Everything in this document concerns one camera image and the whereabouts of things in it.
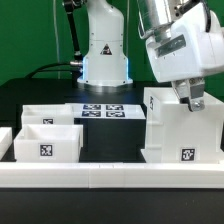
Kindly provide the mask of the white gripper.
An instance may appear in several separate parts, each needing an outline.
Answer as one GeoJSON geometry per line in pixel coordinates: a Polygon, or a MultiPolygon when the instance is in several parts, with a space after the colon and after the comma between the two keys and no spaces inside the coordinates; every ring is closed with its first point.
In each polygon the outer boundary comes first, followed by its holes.
{"type": "Polygon", "coordinates": [[[206,12],[198,3],[170,28],[171,38],[158,43],[153,36],[146,40],[146,50],[158,82],[172,82],[181,104],[186,101],[189,80],[189,110],[201,111],[204,105],[204,77],[224,71],[224,33],[216,14],[211,11],[211,28],[205,31],[206,12]]]}

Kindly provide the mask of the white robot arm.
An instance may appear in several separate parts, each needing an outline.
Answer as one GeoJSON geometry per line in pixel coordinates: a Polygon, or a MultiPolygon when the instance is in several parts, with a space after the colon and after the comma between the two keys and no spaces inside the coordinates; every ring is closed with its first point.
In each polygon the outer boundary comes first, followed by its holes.
{"type": "MultiPolygon", "coordinates": [[[[190,111],[204,108],[204,78],[224,72],[224,27],[205,0],[137,0],[138,32],[156,80],[170,82],[190,111]]],[[[89,51],[78,83],[98,91],[132,83],[123,53],[124,18],[106,0],[87,0],[89,51]]]]}

